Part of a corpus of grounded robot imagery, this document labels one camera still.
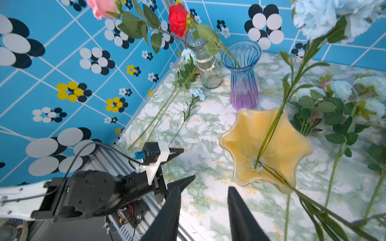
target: marble surface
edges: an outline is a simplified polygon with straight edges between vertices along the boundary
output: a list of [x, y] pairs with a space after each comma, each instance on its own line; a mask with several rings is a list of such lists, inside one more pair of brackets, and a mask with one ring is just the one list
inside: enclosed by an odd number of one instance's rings
[[[281, 79], [290, 72], [290, 68], [279, 55], [263, 53], [254, 68], [259, 87], [260, 101], [256, 110], [269, 110], [278, 107], [283, 98]], [[228, 187], [235, 186], [255, 219], [273, 240], [284, 240], [284, 225], [287, 195], [280, 193], [269, 183], [252, 183], [246, 187], [238, 186], [233, 179], [233, 161], [229, 153], [218, 144], [218, 138], [234, 124], [236, 111], [229, 102], [230, 72], [223, 69], [224, 81], [216, 89], [205, 89], [198, 78], [193, 88], [201, 88], [206, 100], [199, 103], [171, 147], [184, 148], [179, 157], [163, 165], [166, 182], [172, 182], [190, 175], [196, 175], [182, 193], [181, 215], [188, 221], [195, 240], [231, 240], [227, 194]], [[366, 69], [332, 64], [330, 67], [316, 67], [301, 80], [301, 84], [317, 84], [321, 75], [334, 74], [333, 80], [351, 82], [356, 74], [366, 73]], [[373, 75], [386, 77], [385, 72], [371, 71]], [[159, 85], [142, 111], [125, 130], [116, 146], [127, 154], [128, 146], [150, 123], [162, 104], [173, 90], [174, 75], [171, 73]], [[163, 116], [152, 135], [151, 141], [170, 142], [183, 121], [182, 111], [185, 101], [191, 96], [185, 89], [177, 96]], [[295, 109], [286, 106], [289, 116]], [[315, 146], [314, 153], [302, 159], [296, 172], [297, 188], [324, 204], [329, 178], [338, 145], [326, 140], [324, 135], [333, 133], [330, 126], [320, 124], [324, 131], [308, 136]], [[340, 158], [332, 187], [328, 208], [338, 215], [354, 221], [361, 219], [374, 192], [379, 173], [367, 168], [372, 163], [366, 153], [371, 143], [379, 144], [382, 135], [379, 130], [370, 127], [359, 134], [358, 141], [351, 147], [352, 157]], [[133, 151], [143, 146], [140, 140]], [[386, 212], [386, 184], [381, 187], [370, 215]], [[314, 226], [300, 205], [296, 194], [291, 194], [289, 208], [288, 240], [313, 240]], [[376, 222], [367, 225], [366, 231], [377, 239], [384, 239], [385, 229]], [[350, 240], [354, 233], [347, 231]]]

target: red rose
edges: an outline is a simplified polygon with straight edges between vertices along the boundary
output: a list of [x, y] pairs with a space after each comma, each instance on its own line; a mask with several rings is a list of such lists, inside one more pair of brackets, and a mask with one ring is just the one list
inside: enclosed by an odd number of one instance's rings
[[187, 17], [188, 12], [181, 3], [173, 5], [169, 8], [170, 31], [175, 33], [180, 38], [184, 35], [186, 30]]

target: purple glass vase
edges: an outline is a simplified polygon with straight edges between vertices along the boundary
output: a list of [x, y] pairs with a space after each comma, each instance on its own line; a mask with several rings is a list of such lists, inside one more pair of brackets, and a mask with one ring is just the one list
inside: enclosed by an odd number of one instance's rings
[[222, 62], [231, 71], [230, 103], [236, 110], [254, 109], [259, 102], [256, 77], [253, 67], [261, 56], [261, 48], [256, 42], [239, 41], [231, 44], [228, 50], [235, 57], [239, 66], [226, 52], [222, 54]]

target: glass vase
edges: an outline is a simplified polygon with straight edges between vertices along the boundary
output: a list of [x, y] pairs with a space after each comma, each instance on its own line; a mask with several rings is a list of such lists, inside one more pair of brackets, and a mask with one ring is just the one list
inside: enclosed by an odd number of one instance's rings
[[253, 67], [261, 56], [261, 48], [256, 42], [239, 41], [231, 44], [228, 50], [235, 60], [226, 52], [222, 54], [224, 66], [231, 71], [230, 103], [236, 110], [242, 108], [254, 109], [259, 102], [256, 77]]
[[206, 42], [202, 39], [194, 40], [193, 34], [189, 33], [186, 36], [186, 42], [191, 46], [190, 49], [195, 53], [197, 67], [200, 72], [202, 85], [207, 89], [218, 87], [223, 80], [221, 71], [216, 57], [206, 52], [204, 46]]

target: clear glass vase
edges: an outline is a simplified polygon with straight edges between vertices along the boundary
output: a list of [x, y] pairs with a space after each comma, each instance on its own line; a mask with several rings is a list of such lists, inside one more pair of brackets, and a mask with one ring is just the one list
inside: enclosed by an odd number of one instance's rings
[[195, 53], [202, 85], [207, 89], [218, 87], [222, 83], [223, 74], [216, 57], [206, 52], [206, 42], [202, 39], [194, 40], [192, 33], [186, 36], [186, 42], [192, 46], [190, 49]]

